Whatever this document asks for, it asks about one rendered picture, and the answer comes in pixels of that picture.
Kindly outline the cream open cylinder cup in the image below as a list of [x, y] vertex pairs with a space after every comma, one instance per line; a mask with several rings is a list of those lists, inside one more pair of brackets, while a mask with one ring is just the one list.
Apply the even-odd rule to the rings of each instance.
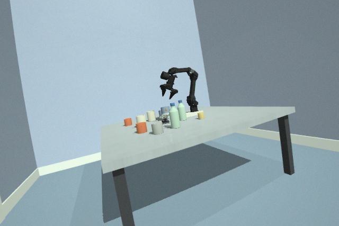
[[146, 116], [145, 116], [145, 115], [139, 115], [139, 116], [136, 116], [136, 121], [137, 121], [137, 123], [145, 122], [145, 123], [146, 123], [146, 126], [147, 126]]
[[148, 122], [155, 121], [156, 120], [155, 111], [148, 111], [147, 118], [148, 118]]

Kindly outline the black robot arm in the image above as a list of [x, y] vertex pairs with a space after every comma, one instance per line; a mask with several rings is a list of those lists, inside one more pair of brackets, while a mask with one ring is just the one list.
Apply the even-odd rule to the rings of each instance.
[[[191, 69], [190, 67], [187, 67], [187, 68], [173, 67], [173, 68], [169, 69], [168, 72], [162, 71], [160, 78], [174, 82], [175, 78], [177, 78], [177, 75], [173, 75], [173, 74], [183, 73], [183, 72], [187, 72], [187, 74], [190, 76], [190, 80], [191, 80], [190, 94], [189, 94], [189, 96], [187, 96], [187, 99], [186, 99], [187, 103], [190, 106], [191, 112], [197, 112], [198, 111], [198, 107], [197, 107], [198, 102], [195, 100], [194, 93], [195, 93], [195, 83], [196, 83], [196, 80], [198, 79], [198, 73], [195, 70]], [[190, 73], [190, 72], [192, 72], [192, 73]], [[167, 89], [167, 88], [171, 89], [171, 84], [170, 83], [169, 84], [168, 83], [163, 84], [162, 88], [163, 89]]]

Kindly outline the orange cylinder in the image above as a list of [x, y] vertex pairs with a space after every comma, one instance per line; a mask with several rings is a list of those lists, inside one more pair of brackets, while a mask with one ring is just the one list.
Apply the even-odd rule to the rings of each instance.
[[124, 120], [124, 126], [130, 126], [132, 125], [131, 118], [123, 119]]
[[147, 127], [145, 122], [140, 122], [136, 124], [137, 134], [147, 132]]

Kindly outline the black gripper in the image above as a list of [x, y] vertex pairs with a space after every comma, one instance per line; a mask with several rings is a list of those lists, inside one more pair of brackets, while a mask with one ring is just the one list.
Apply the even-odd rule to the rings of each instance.
[[[168, 83], [168, 84], [169, 84], [169, 83], [171, 84], [171, 89], [167, 88], [168, 90], [171, 91], [171, 92], [170, 92], [171, 94], [170, 94], [170, 97], [169, 97], [169, 99], [171, 99], [176, 93], [178, 93], [178, 90], [172, 88], [173, 85], [174, 85], [174, 82], [167, 81], [167, 83]], [[165, 94], [165, 92], [166, 92], [166, 89], [163, 89], [163, 88], [162, 88], [162, 85], [160, 85], [160, 88], [161, 88], [161, 90], [162, 90], [162, 96], [164, 96], [164, 94]]]

